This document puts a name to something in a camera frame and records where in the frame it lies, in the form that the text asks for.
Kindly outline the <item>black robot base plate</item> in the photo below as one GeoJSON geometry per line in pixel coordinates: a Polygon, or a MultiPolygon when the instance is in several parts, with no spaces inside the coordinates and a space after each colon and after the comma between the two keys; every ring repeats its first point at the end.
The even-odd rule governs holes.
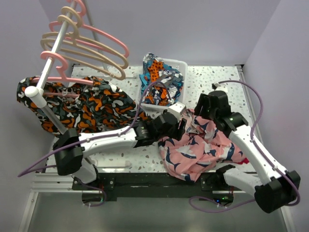
{"type": "Polygon", "coordinates": [[[196,182],[177,179],[168,173],[99,173],[98,180],[82,185],[74,178],[72,189],[83,191],[84,203],[99,202],[104,196],[89,193],[99,188],[107,201],[119,198],[191,198],[207,197],[227,206],[233,202],[233,187],[221,184],[215,173],[203,173],[196,182]]]}

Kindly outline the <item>pink patterned shorts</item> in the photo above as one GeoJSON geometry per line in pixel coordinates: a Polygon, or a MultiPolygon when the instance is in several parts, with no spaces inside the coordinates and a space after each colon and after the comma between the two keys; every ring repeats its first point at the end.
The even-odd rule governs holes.
{"type": "Polygon", "coordinates": [[[195,116],[192,109],[182,114],[187,120],[180,141],[164,137],[158,142],[160,156],[167,173],[187,182],[196,182],[200,175],[217,163],[241,162],[246,156],[214,122],[195,116]]]}

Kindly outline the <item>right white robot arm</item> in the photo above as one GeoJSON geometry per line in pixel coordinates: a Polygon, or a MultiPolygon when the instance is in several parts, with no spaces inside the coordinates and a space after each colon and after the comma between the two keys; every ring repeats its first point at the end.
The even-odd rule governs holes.
{"type": "Polygon", "coordinates": [[[216,172],[217,188],[225,190],[233,186],[250,194],[266,213],[299,202],[299,174],[288,171],[272,157],[254,136],[244,116],[232,112],[224,91],[200,94],[194,114],[213,121],[216,128],[241,149],[257,173],[257,176],[253,176],[227,165],[216,172]]]}

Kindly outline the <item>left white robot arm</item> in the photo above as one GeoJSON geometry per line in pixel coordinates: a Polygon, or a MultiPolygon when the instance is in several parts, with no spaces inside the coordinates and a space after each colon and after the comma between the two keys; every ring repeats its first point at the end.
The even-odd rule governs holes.
{"type": "Polygon", "coordinates": [[[180,140],[187,121],[164,112],[148,122],[140,121],[118,130],[100,133],[78,133],[70,129],[54,144],[56,169],[59,176],[73,175],[88,189],[100,184],[96,166],[87,159],[93,154],[116,148],[152,145],[164,137],[180,140]]]}

